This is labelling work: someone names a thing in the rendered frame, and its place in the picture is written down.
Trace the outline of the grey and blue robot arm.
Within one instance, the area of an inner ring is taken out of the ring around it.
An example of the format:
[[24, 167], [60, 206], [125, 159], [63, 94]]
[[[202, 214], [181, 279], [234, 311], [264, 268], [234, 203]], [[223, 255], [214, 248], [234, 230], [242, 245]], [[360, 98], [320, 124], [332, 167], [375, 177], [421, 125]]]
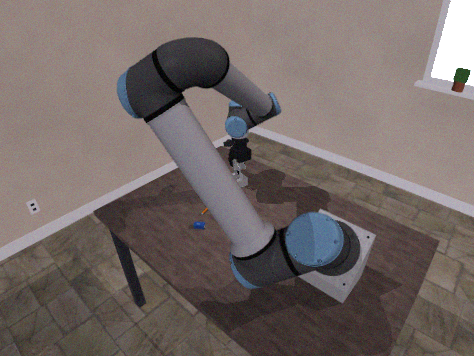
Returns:
[[234, 100], [225, 122], [234, 139], [248, 137], [249, 129], [281, 110], [274, 93], [267, 98], [221, 45], [205, 38], [162, 44], [117, 81], [123, 108], [151, 127], [232, 242], [229, 261], [238, 282], [254, 289], [315, 270], [337, 276], [352, 269], [360, 243], [347, 224], [318, 212], [301, 214], [279, 230], [262, 221], [185, 101], [182, 92], [195, 86]]

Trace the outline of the blue 9v battery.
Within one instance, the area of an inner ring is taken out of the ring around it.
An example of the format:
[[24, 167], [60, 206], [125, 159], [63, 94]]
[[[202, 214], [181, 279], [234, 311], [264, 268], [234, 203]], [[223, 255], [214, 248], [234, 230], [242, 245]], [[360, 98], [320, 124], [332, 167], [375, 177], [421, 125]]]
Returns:
[[195, 221], [193, 227], [194, 227], [195, 229], [204, 229], [204, 228], [205, 228], [205, 225], [206, 225], [205, 222], [197, 222], [197, 221]]

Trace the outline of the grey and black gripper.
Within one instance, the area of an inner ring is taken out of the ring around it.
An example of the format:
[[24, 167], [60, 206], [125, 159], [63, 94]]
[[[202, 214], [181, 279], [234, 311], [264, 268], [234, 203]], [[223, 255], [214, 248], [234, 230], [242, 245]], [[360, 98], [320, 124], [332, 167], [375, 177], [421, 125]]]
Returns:
[[[251, 159], [251, 149], [247, 147], [247, 142], [249, 142], [249, 139], [247, 139], [247, 137], [244, 139], [232, 138], [232, 140], [235, 141], [236, 144], [232, 145], [228, 160], [234, 173], [237, 175], [237, 172], [238, 172], [238, 175], [239, 175], [241, 172], [241, 169], [246, 169], [246, 165], [244, 164], [244, 162]], [[246, 149], [245, 149], [245, 144], [246, 144]]]

